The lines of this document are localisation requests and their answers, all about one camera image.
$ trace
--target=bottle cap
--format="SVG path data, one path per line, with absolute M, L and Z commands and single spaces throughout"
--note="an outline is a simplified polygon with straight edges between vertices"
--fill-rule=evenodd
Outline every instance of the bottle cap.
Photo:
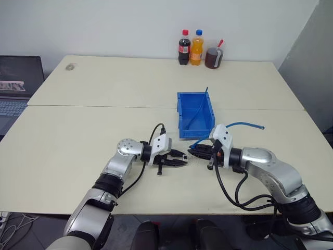
M 197 30 L 196 35 L 202 35 L 202 30 Z

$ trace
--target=floor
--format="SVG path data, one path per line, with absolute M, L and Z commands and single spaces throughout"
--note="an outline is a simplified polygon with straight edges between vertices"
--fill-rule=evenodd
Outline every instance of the floor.
M 21 214 L 13 213 L 8 225 L 18 224 L 21 220 Z M 234 249 L 241 250 L 261 250 L 261 249 L 272 249 L 278 250 L 283 249 L 277 246 L 271 239 L 262 241 L 254 241 L 249 238 L 244 229 L 241 216 L 182 216 L 182 215 L 126 215 L 126 216 L 115 216 L 114 224 L 108 241 L 103 248 L 104 250 L 128 250 L 131 247 L 132 239 L 137 227 L 146 220 L 159 223 L 161 242 L 164 247 L 160 249 L 181 249 L 187 250 L 185 246 L 187 238 L 187 230 L 190 223 L 195 219 L 205 218 L 213 221 L 223 232 L 226 234 L 231 245 Z M 20 229 L 8 242 L 4 250 L 43 250 L 46 249 L 55 239 L 62 236 L 63 228 L 66 224 L 65 219 L 56 219 L 50 217 L 39 217 L 33 223 L 31 230 L 28 231 L 29 225 Z M 26 236 L 15 244 L 24 234 Z M 290 249 L 296 249 L 293 244 L 291 237 L 279 237 L 284 245 Z

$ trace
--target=blue plastic bin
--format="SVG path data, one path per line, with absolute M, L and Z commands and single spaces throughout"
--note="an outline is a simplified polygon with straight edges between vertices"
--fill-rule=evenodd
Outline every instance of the blue plastic bin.
M 215 126 L 208 92 L 178 92 L 179 137 L 201 139 Z

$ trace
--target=white table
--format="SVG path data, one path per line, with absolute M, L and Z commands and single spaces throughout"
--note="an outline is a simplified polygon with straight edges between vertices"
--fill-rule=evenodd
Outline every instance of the white table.
M 333 150 L 303 110 L 215 110 L 216 124 L 247 121 L 265 130 L 230 128 L 234 146 L 265 147 L 294 166 L 318 206 L 333 211 L 331 177 Z M 164 122 L 173 148 L 186 151 L 192 141 L 178 139 L 175 109 L 29 106 L 0 143 L 0 210 L 70 214 L 91 188 L 123 138 L 148 140 Z M 119 199 L 115 214 L 248 214 L 223 195 L 207 161 L 191 157 L 180 168 L 148 166 L 142 179 Z M 133 165 L 126 185 L 136 179 Z M 230 194 L 242 175 L 221 169 Z M 241 200 L 267 193 L 250 177 Z
M 271 62 L 223 61 L 212 70 L 172 59 L 91 56 L 66 56 L 29 105 L 176 108 L 177 92 L 206 86 L 214 109 L 303 109 Z

